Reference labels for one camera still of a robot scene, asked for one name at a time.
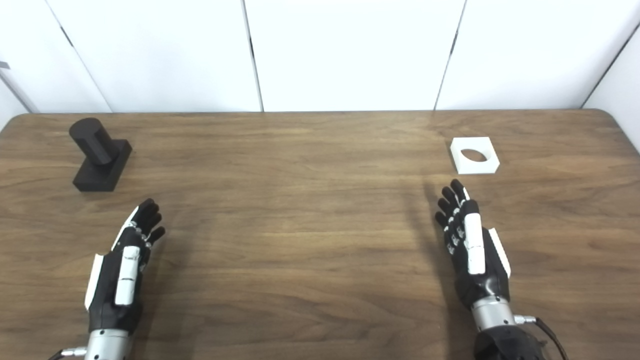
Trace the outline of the white and black left hand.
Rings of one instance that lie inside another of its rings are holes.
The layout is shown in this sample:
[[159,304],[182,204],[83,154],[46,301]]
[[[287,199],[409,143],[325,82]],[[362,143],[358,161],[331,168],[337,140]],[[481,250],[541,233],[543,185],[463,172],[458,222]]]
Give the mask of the white and black left hand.
[[120,330],[132,335],[137,330],[144,311],[143,273],[154,244],[166,233],[160,221],[159,205],[147,198],[124,221],[110,251],[94,256],[84,299],[89,332]]

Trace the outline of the white and black right hand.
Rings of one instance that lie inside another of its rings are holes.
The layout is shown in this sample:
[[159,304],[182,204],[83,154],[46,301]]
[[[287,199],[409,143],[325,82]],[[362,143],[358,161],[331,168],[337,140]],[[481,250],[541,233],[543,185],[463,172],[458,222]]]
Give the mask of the white and black right hand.
[[509,301],[511,266],[498,232],[483,225],[477,201],[457,179],[441,190],[435,221],[454,268],[454,288],[466,308],[486,297]]

